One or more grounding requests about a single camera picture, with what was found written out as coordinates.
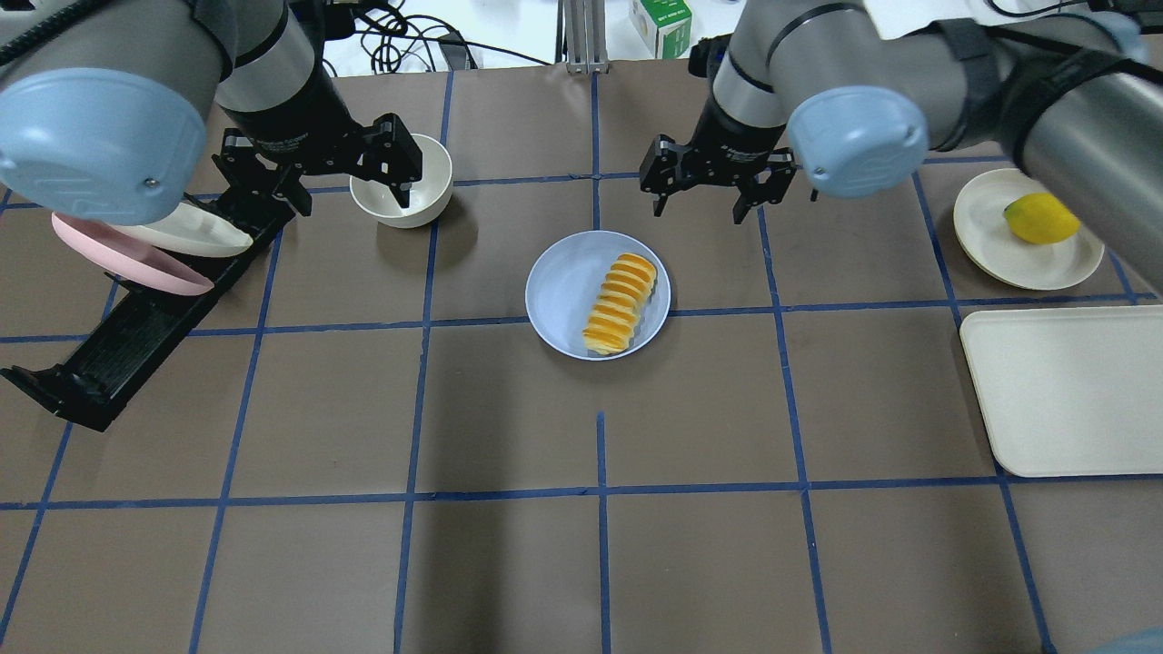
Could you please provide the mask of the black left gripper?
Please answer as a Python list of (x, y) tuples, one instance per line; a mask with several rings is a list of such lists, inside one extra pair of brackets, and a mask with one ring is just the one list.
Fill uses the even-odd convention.
[(383, 114), (372, 125), (333, 123), (276, 144), (240, 129), (224, 130), (212, 161), (227, 182), (217, 199), (221, 215), (256, 221), (262, 208), (285, 204), (309, 216), (314, 202), (305, 175), (354, 175), (388, 186), (402, 209), (411, 208), (411, 189), (422, 177), (420, 145), (402, 118)]

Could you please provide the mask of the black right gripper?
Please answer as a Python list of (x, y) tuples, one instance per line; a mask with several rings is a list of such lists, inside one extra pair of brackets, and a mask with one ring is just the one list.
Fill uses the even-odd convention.
[(761, 204), (782, 202), (797, 172), (798, 162), (789, 148), (743, 161), (726, 145), (677, 144), (668, 135), (657, 135), (640, 165), (638, 186), (652, 197), (656, 218), (663, 215), (670, 194), (702, 185), (736, 187), (740, 196), (732, 206), (732, 223), (740, 226)]

